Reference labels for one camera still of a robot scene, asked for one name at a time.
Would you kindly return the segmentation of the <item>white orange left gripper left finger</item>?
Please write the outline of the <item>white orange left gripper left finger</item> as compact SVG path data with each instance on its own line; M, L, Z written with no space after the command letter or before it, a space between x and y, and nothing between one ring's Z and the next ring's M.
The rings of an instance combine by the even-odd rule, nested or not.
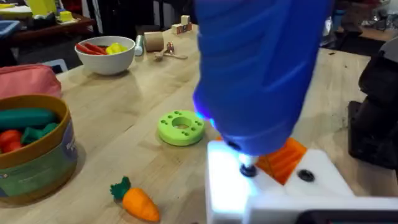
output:
M256 167L253 177L240 171L239 153L223 141L207 145L205 176L208 223L242 223L248 201L263 195L285 195L282 185Z

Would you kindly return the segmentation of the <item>white orange left gripper right finger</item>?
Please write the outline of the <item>white orange left gripper right finger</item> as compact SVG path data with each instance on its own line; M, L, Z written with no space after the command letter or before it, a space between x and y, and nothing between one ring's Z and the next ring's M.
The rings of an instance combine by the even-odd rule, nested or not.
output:
M290 138L286 142L301 152L298 164L280 191L289 197L353 197L354 193L325 151L306 149Z

